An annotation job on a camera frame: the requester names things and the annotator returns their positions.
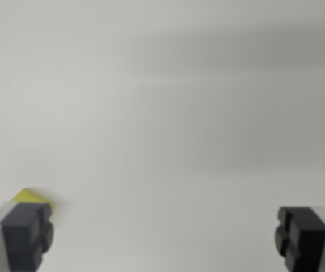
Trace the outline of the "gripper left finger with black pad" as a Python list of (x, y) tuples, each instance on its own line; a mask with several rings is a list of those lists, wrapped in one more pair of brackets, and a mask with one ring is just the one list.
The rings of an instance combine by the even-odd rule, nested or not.
[(53, 242), (48, 203), (7, 201), (0, 206), (0, 271), (37, 271)]

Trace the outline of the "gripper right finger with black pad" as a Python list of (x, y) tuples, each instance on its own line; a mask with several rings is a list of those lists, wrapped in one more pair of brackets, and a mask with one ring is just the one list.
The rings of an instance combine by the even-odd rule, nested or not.
[(275, 246), (288, 271), (325, 272), (325, 208), (280, 207)]

